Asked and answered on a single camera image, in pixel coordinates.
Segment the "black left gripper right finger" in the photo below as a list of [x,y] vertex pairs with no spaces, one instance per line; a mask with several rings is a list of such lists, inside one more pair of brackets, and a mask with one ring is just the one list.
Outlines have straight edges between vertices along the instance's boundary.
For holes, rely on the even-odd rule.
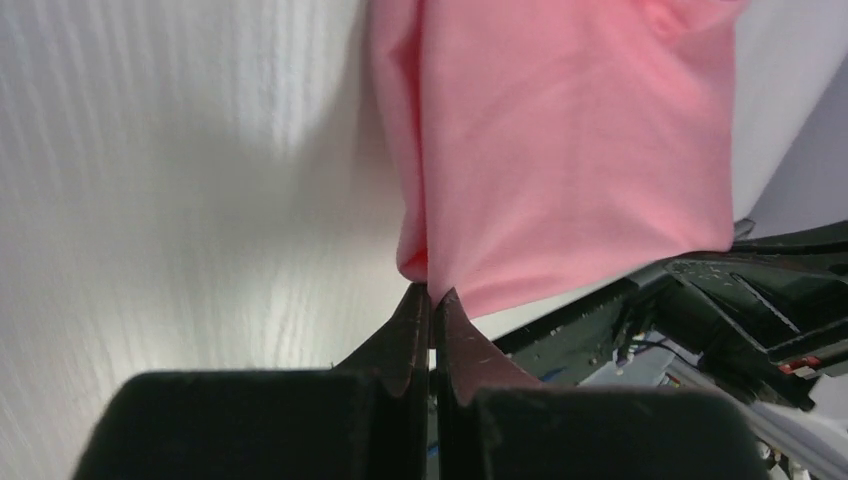
[[747,422],[710,391],[557,387],[516,365],[455,292],[433,314],[444,479],[764,479]]

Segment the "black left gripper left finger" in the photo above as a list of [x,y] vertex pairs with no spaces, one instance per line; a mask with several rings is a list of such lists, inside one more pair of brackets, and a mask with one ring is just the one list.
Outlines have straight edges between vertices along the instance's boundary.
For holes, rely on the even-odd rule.
[[92,430],[78,479],[422,479],[431,303],[411,285],[389,320],[326,370],[153,371]]

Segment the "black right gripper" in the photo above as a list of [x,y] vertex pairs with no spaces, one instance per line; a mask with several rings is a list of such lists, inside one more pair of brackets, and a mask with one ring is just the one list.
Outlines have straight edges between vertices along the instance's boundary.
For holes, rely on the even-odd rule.
[[809,411],[847,372],[847,225],[662,260],[496,340],[542,380],[577,383],[626,354],[679,346],[736,399]]

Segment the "pink t shirt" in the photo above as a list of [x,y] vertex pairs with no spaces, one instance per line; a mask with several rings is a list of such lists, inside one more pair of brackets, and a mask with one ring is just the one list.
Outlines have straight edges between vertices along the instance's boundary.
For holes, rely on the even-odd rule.
[[742,1],[374,1],[396,264],[479,317],[733,240]]

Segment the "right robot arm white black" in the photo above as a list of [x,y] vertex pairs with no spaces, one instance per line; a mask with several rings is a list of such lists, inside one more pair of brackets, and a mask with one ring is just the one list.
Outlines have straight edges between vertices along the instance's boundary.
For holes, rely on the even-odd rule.
[[777,466],[847,475],[847,436],[812,412],[847,373],[847,225],[648,265],[496,340],[552,385],[632,382],[729,395]]

